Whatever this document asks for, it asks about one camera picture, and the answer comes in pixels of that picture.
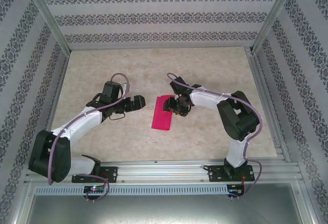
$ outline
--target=marble-patterned surface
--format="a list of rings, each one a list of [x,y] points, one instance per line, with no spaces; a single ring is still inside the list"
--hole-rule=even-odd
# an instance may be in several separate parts
[[[147,105],[124,119],[107,119],[93,128],[75,145],[73,154],[101,161],[225,158],[229,137],[219,114],[205,107],[193,107],[187,117],[173,115],[170,131],[151,129],[156,97],[173,94],[166,76],[173,72],[190,85],[224,93],[243,91],[264,119],[263,131],[252,140],[247,155],[276,156],[243,47],[73,51],[53,129],[79,113],[116,72],[128,76],[128,96],[140,94]],[[124,82],[120,76],[114,80]]]

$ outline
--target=pink block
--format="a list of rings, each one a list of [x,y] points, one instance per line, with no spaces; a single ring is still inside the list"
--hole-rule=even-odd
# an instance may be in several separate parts
[[[170,129],[173,111],[172,110],[169,112],[163,111],[164,103],[170,97],[174,97],[174,96],[173,95],[163,95],[161,97],[157,97],[155,110],[154,110],[152,129],[159,129],[159,130],[169,130]]]

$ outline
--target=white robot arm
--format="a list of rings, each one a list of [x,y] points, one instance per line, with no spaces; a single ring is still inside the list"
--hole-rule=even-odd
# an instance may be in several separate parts
[[[106,82],[102,93],[98,93],[92,101],[87,103],[86,107],[75,118],[82,114],[84,114],[84,117],[77,120],[73,118],[72,120],[76,121],[68,129],[65,129],[65,127],[72,120],[52,131],[40,131],[35,138],[29,169],[47,177],[52,145],[57,135],[64,129],[53,151],[51,179],[55,182],[61,182],[66,176],[71,175],[92,174],[99,176],[99,160],[87,155],[71,157],[71,149],[89,130],[101,124],[107,118],[111,119],[113,113],[122,114],[125,117],[126,112],[142,109],[146,105],[145,98],[137,95],[134,96],[134,100],[127,97],[111,107],[96,110],[117,102],[119,94],[123,95],[125,92],[125,87],[125,85],[113,81]]]
[[[186,85],[181,77],[176,77],[175,81]],[[192,86],[197,90],[180,86],[174,82],[171,82],[170,86],[178,97],[169,98],[164,104],[164,111],[173,110],[176,114],[186,116],[192,106],[204,106],[219,112],[224,129],[231,138],[229,152],[224,160],[224,170],[230,178],[239,174],[247,165],[244,150],[248,138],[252,136],[259,124],[256,114],[246,105],[229,99],[226,95],[204,92],[206,89],[200,85]],[[250,103],[244,93],[240,91],[227,95]]]

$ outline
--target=enclosure wall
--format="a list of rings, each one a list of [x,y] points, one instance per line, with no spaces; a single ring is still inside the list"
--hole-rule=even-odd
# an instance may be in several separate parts
[[[260,50],[260,66],[293,161],[320,223],[328,222],[328,3],[287,0]]]
[[[68,58],[33,0],[1,0],[0,56],[0,223],[5,223]]]
[[[251,46],[275,0],[46,0],[70,47]]]

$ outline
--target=purple cable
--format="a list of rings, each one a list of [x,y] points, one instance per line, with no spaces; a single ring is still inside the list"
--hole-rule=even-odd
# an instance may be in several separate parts
[[[105,178],[102,178],[102,177],[96,176],[96,175],[90,175],[90,174],[78,174],[78,176],[101,179],[101,180],[103,180],[107,184],[107,190],[106,190],[106,192],[102,196],[100,196],[99,198],[97,198],[97,199],[94,199],[94,200],[88,199],[88,195],[89,195],[90,191],[87,192],[87,194],[86,194],[87,201],[97,202],[99,200],[102,200],[109,193],[109,182]]]
[[[246,196],[255,186],[256,182],[260,179],[260,176],[261,176],[261,173],[262,173],[262,164],[258,161],[258,160],[254,160],[254,159],[247,159],[246,158],[246,150],[247,150],[247,147],[248,147],[248,144],[249,144],[249,141],[251,139],[253,139],[254,137],[256,137],[262,130],[262,127],[263,127],[263,121],[262,121],[262,118],[261,118],[261,115],[260,113],[249,103],[247,103],[246,101],[240,99],[240,98],[237,98],[237,97],[233,97],[233,96],[230,96],[230,95],[226,95],[226,94],[223,94],[223,93],[219,93],[219,92],[213,92],[213,91],[209,91],[209,90],[204,90],[204,89],[200,89],[200,88],[194,88],[194,87],[191,87],[191,86],[188,86],[188,85],[185,85],[185,84],[182,84],[180,82],[177,82],[176,80],[174,80],[170,75],[173,75],[175,78],[177,78],[177,76],[173,73],[167,73],[167,77],[173,81],[174,83],[182,86],[182,87],[186,87],[186,88],[189,88],[189,89],[192,89],[192,90],[196,90],[196,91],[200,91],[200,92],[206,92],[206,93],[211,93],[211,94],[214,94],[214,95],[219,95],[221,97],[226,97],[226,98],[230,98],[230,99],[233,99],[235,101],[238,101],[244,105],[246,105],[247,107],[249,107],[252,111],[254,111],[254,113],[256,114],[258,120],[259,120],[259,128],[258,130],[256,131],[256,133],[254,133],[252,136],[250,136],[249,138],[247,138],[246,140],[246,144],[245,144],[245,147],[244,147],[244,151],[242,153],[242,156],[245,158],[245,160],[247,161],[250,161],[250,162],[256,162],[259,164],[260,166],[260,170],[258,172],[258,175],[254,181],[254,183],[252,184],[252,186],[249,188],[249,190],[247,192],[245,192],[242,196],[240,196],[239,198],[242,198],[244,196]]]
[[[109,104],[109,105],[105,105],[105,106],[102,106],[102,107],[99,107],[99,108],[96,108],[96,109],[93,109],[93,110],[89,110],[88,112],[86,112],[85,114],[81,114],[77,117],[75,117],[74,119],[72,119],[69,123],[67,123],[66,126],[64,126],[64,128],[58,133],[58,135],[56,136],[52,146],[51,146],[51,151],[50,151],[50,156],[49,156],[49,164],[48,164],[48,184],[49,185],[52,185],[53,183],[53,180],[51,179],[51,169],[52,169],[52,160],[53,160],[53,153],[54,153],[54,150],[55,150],[55,147],[56,147],[56,144],[57,144],[57,141],[58,139],[60,138],[60,136],[74,123],[76,122],[77,120],[79,120],[80,118],[84,117],[85,115],[87,114],[90,114],[92,112],[95,112],[97,110],[102,110],[102,109],[106,109],[106,108],[109,108],[111,106],[114,106],[115,104],[118,104],[119,102],[121,102],[128,94],[128,92],[130,91],[130,83],[129,83],[129,79],[127,78],[127,76],[125,74],[122,74],[122,73],[116,73],[114,74],[112,77],[111,77],[111,81],[113,80],[113,77],[115,77],[116,75],[122,75],[126,80],[127,80],[127,88],[126,88],[126,91],[124,93],[124,95],[122,95],[122,97],[120,99],[118,99],[117,101],[115,101],[114,103],[112,104]]]

